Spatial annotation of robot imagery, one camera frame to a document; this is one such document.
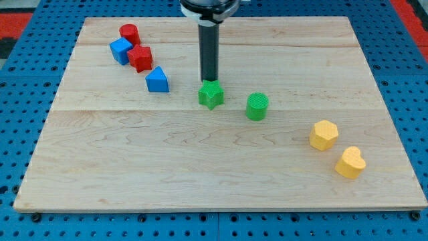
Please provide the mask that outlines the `black white robot arm flange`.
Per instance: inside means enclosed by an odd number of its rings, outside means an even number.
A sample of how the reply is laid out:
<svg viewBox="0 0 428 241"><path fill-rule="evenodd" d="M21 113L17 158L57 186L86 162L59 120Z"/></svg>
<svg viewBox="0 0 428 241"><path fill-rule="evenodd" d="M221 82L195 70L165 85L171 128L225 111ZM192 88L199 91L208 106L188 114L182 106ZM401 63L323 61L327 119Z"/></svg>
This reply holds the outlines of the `black white robot arm flange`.
<svg viewBox="0 0 428 241"><path fill-rule="evenodd" d="M240 0L180 0L181 12L200 26L223 23L239 8Z"/></svg>

